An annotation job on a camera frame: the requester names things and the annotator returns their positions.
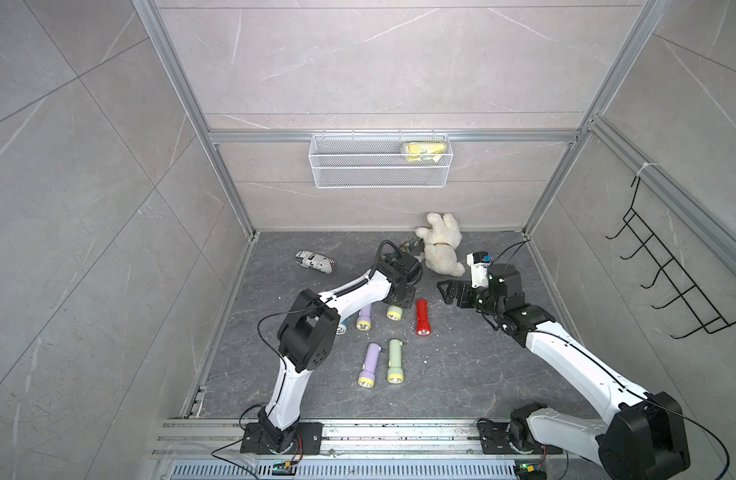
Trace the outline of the red flashlight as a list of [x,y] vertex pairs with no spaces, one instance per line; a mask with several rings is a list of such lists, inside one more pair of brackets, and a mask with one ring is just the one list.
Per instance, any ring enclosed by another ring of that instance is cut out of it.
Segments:
[[419,299],[416,302],[417,323],[416,332],[419,336],[426,337],[431,334],[429,322],[429,303],[427,300]]

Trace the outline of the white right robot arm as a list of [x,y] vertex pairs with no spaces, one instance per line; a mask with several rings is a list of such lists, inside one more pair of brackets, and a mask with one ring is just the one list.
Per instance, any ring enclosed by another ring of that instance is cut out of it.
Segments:
[[525,405],[511,413],[506,428],[514,451],[554,446],[596,463],[613,479],[670,479],[690,467],[679,403],[611,369],[547,310],[529,303],[514,266],[493,264],[474,282],[445,280],[437,288],[446,304],[476,310],[493,329],[543,359],[599,415],[584,419],[540,402]]

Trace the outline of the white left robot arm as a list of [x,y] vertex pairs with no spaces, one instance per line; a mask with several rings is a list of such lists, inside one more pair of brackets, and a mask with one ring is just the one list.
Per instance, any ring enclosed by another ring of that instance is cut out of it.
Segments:
[[296,439],[307,384],[330,355],[341,321],[376,302],[406,306],[422,276],[420,260],[384,240],[363,275],[332,290],[298,294],[273,348],[279,358],[273,393],[258,413],[258,431],[271,451],[281,453]]

